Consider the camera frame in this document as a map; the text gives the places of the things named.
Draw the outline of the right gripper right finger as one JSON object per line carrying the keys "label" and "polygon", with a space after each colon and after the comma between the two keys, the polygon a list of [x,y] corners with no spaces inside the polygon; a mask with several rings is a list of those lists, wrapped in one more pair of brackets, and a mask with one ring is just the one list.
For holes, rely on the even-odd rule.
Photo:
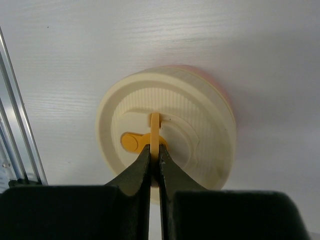
{"label": "right gripper right finger", "polygon": [[159,147],[158,182],[164,240],[308,240],[294,202],[263,190],[208,190]]}

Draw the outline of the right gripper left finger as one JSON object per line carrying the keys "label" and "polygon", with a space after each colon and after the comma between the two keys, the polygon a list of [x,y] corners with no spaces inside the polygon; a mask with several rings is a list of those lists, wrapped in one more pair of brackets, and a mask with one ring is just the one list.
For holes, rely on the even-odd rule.
{"label": "right gripper left finger", "polygon": [[15,186],[0,196],[3,240],[146,240],[151,156],[137,159],[105,185]]}

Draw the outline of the cream lid orange handle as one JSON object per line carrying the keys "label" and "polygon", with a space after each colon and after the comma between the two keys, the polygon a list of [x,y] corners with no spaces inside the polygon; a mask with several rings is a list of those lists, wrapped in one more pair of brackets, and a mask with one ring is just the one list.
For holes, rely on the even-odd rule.
{"label": "cream lid orange handle", "polygon": [[131,165],[159,113],[159,138],[174,162],[198,184],[220,190],[235,159],[237,124],[227,93],[188,65],[153,67],[114,84],[97,110],[95,132],[116,175]]}

